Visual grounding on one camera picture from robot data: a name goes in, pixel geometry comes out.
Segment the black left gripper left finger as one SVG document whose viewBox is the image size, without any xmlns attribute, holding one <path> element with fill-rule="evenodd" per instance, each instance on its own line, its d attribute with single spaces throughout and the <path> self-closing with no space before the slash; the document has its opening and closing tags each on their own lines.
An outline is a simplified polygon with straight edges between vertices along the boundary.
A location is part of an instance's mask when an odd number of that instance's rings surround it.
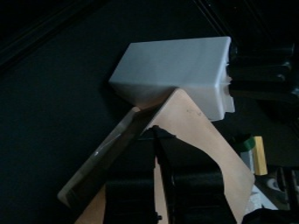
<svg viewBox="0 0 299 224">
<path fill-rule="evenodd" d="M 104 224 L 156 224 L 154 134 L 146 130 L 108 171 Z"/>
</svg>

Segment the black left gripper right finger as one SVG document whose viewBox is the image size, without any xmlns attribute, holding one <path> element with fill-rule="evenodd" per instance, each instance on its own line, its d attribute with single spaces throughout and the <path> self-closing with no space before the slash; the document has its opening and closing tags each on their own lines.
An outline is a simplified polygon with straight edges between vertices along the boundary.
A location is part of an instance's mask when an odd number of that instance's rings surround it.
<svg viewBox="0 0 299 224">
<path fill-rule="evenodd" d="M 153 127 L 170 224 L 236 224 L 224 196 L 220 167 L 210 156 Z"/>
</svg>

